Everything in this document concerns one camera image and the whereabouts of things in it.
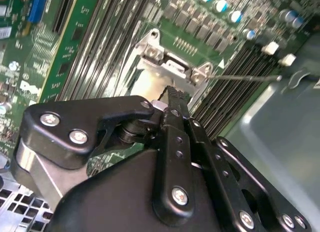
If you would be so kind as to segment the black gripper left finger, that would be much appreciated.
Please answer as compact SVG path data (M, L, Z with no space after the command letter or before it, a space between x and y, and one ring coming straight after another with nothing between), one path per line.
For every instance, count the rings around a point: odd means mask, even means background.
M155 108L141 96L35 104L24 113L14 152L54 214L75 186L139 152L155 150L152 208L167 226L194 212L190 139L179 92L168 88L168 105Z

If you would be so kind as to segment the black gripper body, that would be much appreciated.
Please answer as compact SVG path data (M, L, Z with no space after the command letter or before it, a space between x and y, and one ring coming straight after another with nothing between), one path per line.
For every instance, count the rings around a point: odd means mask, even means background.
M52 232L232 232L234 225L214 208L203 173L192 168L195 211L171 227L152 207L158 153L139 152L72 188L49 223Z

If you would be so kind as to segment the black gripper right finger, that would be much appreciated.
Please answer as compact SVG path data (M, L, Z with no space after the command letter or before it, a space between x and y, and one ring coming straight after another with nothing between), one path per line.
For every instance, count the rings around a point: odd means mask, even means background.
M211 140L187 108L179 109L195 163L195 215L181 232L310 232L307 219L226 138Z

